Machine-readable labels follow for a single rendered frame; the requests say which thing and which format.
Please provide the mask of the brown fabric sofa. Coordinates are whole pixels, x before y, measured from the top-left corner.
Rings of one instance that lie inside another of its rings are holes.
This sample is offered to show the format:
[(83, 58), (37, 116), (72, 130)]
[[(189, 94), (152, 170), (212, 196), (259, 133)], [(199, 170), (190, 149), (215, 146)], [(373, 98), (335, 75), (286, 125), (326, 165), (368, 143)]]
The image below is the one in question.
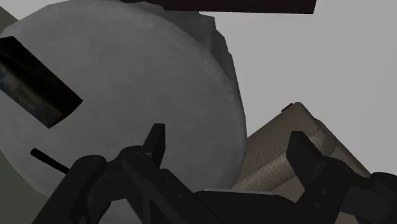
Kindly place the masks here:
[(324, 123), (313, 117), (302, 103), (296, 102), (248, 137), (242, 169), (233, 188), (271, 191), (296, 202), (303, 193), (303, 186), (286, 159), (293, 130), (304, 132), (323, 155), (345, 162), (363, 177), (370, 176)]

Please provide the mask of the black pen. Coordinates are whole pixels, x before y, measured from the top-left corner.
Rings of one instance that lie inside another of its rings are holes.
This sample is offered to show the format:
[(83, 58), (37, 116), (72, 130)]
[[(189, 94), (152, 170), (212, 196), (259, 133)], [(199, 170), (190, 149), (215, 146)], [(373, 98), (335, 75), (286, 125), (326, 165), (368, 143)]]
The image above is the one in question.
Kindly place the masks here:
[(64, 174), (67, 174), (69, 172), (69, 168), (68, 167), (62, 165), (61, 163), (59, 163), (58, 161), (56, 161), (52, 157), (48, 156), (46, 153), (43, 153), (42, 151), (38, 150), (37, 148), (33, 148), (30, 151), (30, 154), (34, 158), (42, 161), (43, 163), (49, 165), (50, 167), (52, 167), (52, 168), (54, 168), (54, 169), (56, 169), (56, 170), (58, 170), (58, 171), (60, 171), (60, 172), (62, 172)]

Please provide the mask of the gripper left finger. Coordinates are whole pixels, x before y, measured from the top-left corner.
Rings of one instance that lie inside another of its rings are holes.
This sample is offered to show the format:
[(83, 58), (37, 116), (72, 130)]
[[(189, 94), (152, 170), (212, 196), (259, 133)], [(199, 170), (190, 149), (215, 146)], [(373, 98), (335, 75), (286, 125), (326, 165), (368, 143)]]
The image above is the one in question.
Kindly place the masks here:
[(127, 200), (142, 224), (223, 224), (169, 170), (165, 125), (152, 126), (143, 145), (124, 148), (112, 161), (77, 159), (32, 224), (99, 224), (112, 202)]

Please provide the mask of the dark robot stand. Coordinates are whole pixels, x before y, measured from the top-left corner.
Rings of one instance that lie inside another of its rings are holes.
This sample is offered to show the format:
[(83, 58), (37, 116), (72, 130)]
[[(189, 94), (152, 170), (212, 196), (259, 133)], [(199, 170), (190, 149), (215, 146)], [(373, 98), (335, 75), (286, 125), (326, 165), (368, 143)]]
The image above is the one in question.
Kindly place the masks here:
[(317, 0), (120, 0), (150, 3), (167, 11), (313, 14)]

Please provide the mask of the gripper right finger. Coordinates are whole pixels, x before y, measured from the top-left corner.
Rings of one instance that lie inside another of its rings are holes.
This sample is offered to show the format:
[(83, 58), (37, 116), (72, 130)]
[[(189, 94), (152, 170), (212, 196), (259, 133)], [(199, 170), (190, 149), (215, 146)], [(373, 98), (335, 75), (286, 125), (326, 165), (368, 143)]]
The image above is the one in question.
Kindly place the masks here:
[(285, 224), (336, 224), (339, 213), (359, 224), (397, 224), (397, 176), (365, 178), (345, 162), (324, 156), (301, 131), (289, 137), (286, 158), (304, 192)]

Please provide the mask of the black rectangular box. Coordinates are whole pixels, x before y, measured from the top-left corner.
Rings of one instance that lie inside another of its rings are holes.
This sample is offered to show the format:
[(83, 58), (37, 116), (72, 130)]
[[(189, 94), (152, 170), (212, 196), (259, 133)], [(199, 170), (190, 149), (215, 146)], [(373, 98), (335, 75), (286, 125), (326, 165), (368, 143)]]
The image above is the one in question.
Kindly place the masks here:
[(13, 36), (0, 38), (0, 90), (48, 129), (83, 102)]

